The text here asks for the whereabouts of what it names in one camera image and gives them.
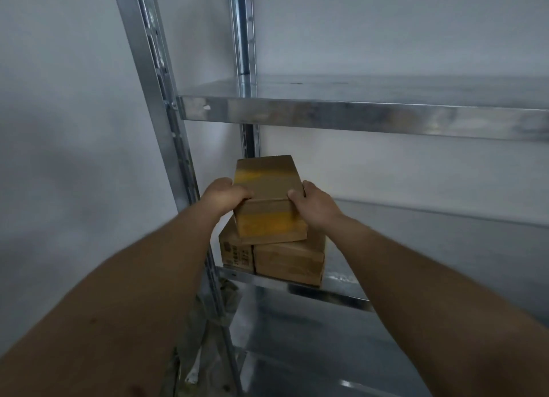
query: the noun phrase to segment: stacked cardboard boxes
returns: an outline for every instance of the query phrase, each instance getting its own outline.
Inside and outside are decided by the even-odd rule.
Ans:
[[[292,156],[238,160],[234,183],[254,197],[238,206],[219,235],[223,263],[320,286],[326,236],[307,228],[287,197],[290,189],[303,190]]]

